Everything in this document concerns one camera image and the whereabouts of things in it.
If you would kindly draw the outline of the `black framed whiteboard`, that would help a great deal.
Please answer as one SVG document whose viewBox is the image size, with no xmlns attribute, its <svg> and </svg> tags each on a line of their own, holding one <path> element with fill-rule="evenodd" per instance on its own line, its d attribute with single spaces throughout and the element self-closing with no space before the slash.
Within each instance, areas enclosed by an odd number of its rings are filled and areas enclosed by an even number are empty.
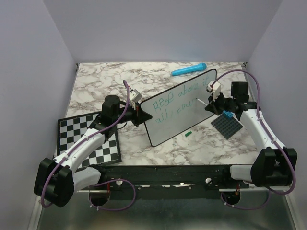
<svg viewBox="0 0 307 230">
<path fill-rule="evenodd" d="M 156 147 L 213 116 L 199 99 L 208 103 L 207 85 L 216 80 L 211 69 L 141 102 L 142 111 L 152 116 L 145 122 L 151 146 Z"/>
</svg>

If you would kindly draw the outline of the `green marker cap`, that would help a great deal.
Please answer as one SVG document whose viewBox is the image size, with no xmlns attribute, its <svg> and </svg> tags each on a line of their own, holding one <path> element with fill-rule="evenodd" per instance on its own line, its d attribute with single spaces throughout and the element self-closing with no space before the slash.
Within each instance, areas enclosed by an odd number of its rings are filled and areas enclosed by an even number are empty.
<svg viewBox="0 0 307 230">
<path fill-rule="evenodd" d="M 191 135 L 191 131 L 189 131 L 189 132 L 187 132 L 186 134 L 185 134 L 185 137 L 188 137 L 189 135 Z"/>
</svg>

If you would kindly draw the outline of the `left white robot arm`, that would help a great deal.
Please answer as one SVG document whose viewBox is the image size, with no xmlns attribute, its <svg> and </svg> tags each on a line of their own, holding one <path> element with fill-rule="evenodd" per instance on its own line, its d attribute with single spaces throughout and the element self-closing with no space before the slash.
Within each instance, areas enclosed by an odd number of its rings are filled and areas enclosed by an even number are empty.
<svg viewBox="0 0 307 230">
<path fill-rule="evenodd" d="M 141 97 L 136 91 L 129 92 L 126 102 L 115 95 L 107 96 L 101 112 L 75 144 L 56 158 L 41 161 L 34 193 L 40 196 L 42 207 L 47 208 L 52 204 L 63 207 L 74 192 L 91 185 L 95 189 L 102 189 L 106 185 L 106 177 L 96 166 L 84 171 L 77 169 L 94 150 L 113 136 L 118 123 L 131 121 L 138 126 L 152 118 L 141 109 Z"/>
</svg>

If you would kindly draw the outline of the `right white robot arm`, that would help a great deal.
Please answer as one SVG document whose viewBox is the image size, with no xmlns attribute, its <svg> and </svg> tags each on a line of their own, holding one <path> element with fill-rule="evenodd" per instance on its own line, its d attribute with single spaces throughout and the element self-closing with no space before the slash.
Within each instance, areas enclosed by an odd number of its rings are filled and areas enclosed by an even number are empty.
<svg viewBox="0 0 307 230">
<path fill-rule="evenodd" d="M 272 131 L 257 103 L 249 100 L 248 83 L 233 82 L 231 96 L 221 93 L 221 85 L 210 81 L 207 91 L 211 94 L 206 111 L 216 115 L 224 111 L 235 114 L 237 120 L 251 135 L 259 154 L 252 165 L 232 165 L 230 171 L 221 175 L 223 186 L 230 188 L 238 180 L 253 183 L 257 187 L 288 186 L 293 181 L 291 170 L 295 168 L 297 152 L 287 148 Z"/>
</svg>

